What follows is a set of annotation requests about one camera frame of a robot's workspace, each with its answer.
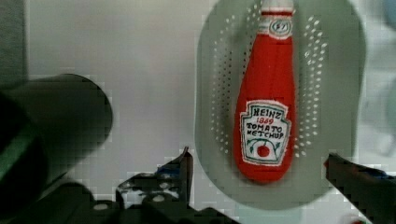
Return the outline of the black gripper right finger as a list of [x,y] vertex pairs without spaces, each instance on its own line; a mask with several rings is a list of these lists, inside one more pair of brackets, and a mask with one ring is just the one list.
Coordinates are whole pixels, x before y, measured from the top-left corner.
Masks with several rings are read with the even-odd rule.
[[395,224],[395,176],[330,153],[327,180],[373,224]]

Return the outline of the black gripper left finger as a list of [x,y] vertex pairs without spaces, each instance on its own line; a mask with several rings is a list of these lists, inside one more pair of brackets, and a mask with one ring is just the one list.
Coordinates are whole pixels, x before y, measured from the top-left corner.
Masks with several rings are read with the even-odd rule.
[[140,205],[157,196],[189,203],[193,174],[193,157],[188,147],[154,173],[138,173],[116,187],[116,201],[123,209]]

